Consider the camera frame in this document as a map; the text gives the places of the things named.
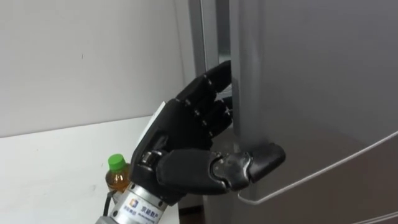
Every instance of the black cable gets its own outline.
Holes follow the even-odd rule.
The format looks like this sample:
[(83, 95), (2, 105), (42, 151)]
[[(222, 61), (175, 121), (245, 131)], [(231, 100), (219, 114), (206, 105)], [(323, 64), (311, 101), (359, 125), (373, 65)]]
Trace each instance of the black cable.
[(108, 192), (108, 194), (106, 195), (104, 213), (103, 213), (103, 216), (105, 216), (105, 217), (108, 216), (109, 204), (111, 203), (111, 199), (115, 193), (116, 193), (116, 190), (112, 190), (112, 191)]

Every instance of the silver refrigerator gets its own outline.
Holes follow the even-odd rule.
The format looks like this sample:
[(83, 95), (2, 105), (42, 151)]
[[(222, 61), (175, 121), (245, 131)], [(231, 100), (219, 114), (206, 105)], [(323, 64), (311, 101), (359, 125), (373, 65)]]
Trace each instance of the silver refrigerator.
[(234, 126), (215, 147), (287, 154), (205, 197), (206, 223), (398, 223), (398, 1), (198, 2), (197, 62), (233, 64)]

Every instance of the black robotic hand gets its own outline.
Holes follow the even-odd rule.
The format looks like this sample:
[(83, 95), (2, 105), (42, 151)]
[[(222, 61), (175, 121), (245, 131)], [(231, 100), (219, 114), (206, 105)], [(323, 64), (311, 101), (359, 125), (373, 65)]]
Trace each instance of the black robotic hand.
[(228, 61), (167, 102), (134, 151), (130, 180), (173, 205), (186, 194), (243, 189), (283, 163), (276, 144), (235, 154), (209, 151), (211, 139), (232, 123), (231, 100), (216, 100), (230, 83)]

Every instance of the green bottle cap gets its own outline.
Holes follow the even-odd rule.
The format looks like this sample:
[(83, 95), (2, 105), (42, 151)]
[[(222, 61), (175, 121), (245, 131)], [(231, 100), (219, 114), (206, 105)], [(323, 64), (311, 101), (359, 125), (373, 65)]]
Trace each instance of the green bottle cap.
[(109, 157), (108, 164), (111, 171), (120, 171), (126, 166), (126, 161), (122, 154), (113, 154)]

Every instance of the brown liquid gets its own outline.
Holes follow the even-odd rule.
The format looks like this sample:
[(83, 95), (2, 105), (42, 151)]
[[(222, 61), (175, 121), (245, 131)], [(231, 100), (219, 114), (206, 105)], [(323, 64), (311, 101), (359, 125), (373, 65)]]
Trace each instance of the brown liquid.
[(106, 173), (105, 181), (110, 190), (124, 192), (130, 184), (129, 169), (130, 164), (126, 164), (126, 167), (121, 171), (113, 172), (109, 170), (108, 173)]

